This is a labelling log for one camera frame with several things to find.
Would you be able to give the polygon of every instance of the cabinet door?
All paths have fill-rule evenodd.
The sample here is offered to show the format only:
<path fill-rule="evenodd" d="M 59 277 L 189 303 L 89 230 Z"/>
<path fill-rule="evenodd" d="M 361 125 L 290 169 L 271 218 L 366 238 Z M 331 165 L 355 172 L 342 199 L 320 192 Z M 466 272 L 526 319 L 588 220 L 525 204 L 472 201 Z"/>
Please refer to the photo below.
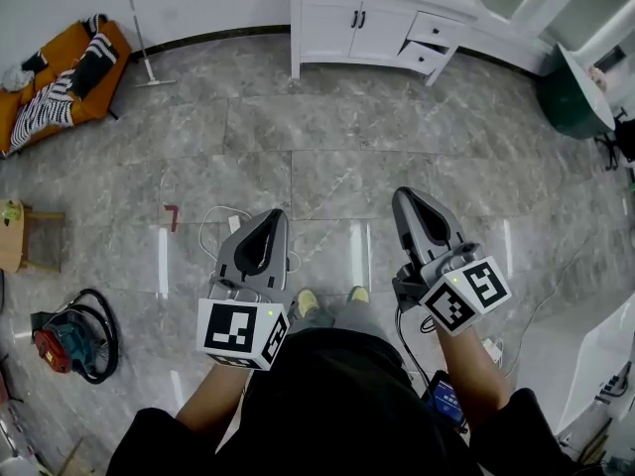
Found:
<path fill-rule="evenodd" d="M 350 49 L 352 59 L 393 60 L 399 54 L 417 11 L 364 1 Z"/>
<path fill-rule="evenodd" d="M 303 0 L 300 56 L 348 58 L 360 7 L 359 0 Z"/>

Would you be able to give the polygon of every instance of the open drawer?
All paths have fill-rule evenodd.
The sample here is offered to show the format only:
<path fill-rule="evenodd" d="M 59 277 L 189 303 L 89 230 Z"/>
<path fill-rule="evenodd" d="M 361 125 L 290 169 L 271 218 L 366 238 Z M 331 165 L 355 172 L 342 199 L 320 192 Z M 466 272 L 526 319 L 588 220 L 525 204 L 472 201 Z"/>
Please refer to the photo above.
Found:
<path fill-rule="evenodd" d="M 445 63 L 445 55 L 427 48 L 424 45 L 410 42 L 397 55 L 397 60 L 404 67 L 430 74 L 438 66 Z"/>
<path fill-rule="evenodd" d="M 459 21 L 420 12 L 410 29 L 408 39 L 451 48 L 458 41 L 458 35 L 464 28 L 465 25 Z"/>

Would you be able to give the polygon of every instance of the wooden stool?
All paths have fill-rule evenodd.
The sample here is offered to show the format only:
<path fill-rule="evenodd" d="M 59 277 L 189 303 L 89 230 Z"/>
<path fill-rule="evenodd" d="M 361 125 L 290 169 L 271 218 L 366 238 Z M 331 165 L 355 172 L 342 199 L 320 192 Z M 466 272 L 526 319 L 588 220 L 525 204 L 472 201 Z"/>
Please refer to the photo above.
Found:
<path fill-rule="evenodd" d="M 0 200 L 0 206 L 4 206 L 7 200 Z M 48 272 L 59 273 L 60 268 L 41 265 L 29 261 L 29 220 L 64 220 L 63 213 L 35 212 L 31 206 L 22 201 L 13 201 L 22 211 L 19 220 L 0 218 L 0 268 L 9 273 L 16 273 L 20 268 L 33 267 Z"/>

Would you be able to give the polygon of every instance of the mop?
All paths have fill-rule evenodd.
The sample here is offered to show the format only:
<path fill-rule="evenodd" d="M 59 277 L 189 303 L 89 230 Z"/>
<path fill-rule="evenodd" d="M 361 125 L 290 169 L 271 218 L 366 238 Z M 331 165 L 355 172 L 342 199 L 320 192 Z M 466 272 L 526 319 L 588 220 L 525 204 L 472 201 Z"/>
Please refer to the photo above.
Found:
<path fill-rule="evenodd" d="M 150 81 L 147 83 L 136 84 L 135 88 L 141 88 L 142 86 L 157 86 L 158 84 L 172 84 L 176 83 L 175 80 L 171 79 L 168 81 L 159 81 L 155 74 L 152 71 L 152 66 L 150 65 L 150 60 L 148 59 L 148 55 L 146 54 L 146 49 L 143 46 L 143 39 L 141 38 L 141 29 L 139 28 L 139 21 L 137 20 L 137 11 L 135 10 L 135 3 L 133 0 L 130 1 L 130 9 L 132 10 L 132 17 L 135 20 L 135 28 L 137 29 L 137 37 L 139 38 L 139 44 L 141 45 L 141 52 L 143 53 L 143 62 L 146 65 L 146 70 L 148 71 L 148 77 L 150 77 Z"/>

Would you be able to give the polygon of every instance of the wooden chair leg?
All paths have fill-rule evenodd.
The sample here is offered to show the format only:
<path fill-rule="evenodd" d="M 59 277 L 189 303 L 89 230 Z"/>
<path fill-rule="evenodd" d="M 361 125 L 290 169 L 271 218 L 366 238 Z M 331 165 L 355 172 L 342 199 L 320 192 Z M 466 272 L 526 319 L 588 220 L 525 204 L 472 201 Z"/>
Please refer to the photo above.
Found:
<path fill-rule="evenodd" d="M 53 272 L 54 274 L 58 274 L 60 272 L 59 268 L 55 268 L 53 266 L 48 266 L 48 265 L 39 265 L 38 263 L 34 263 L 33 261 L 29 261 L 29 260 L 22 260 L 21 266 L 22 265 L 31 266 L 33 268 L 37 268 L 38 270 L 44 270 L 46 272 Z"/>
<path fill-rule="evenodd" d="M 63 213 L 44 213 L 39 211 L 28 211 L 27 217 L 29 218 L 37 218 L 37 219 L 56 219 L 60 220 L 64 218 Z"/>

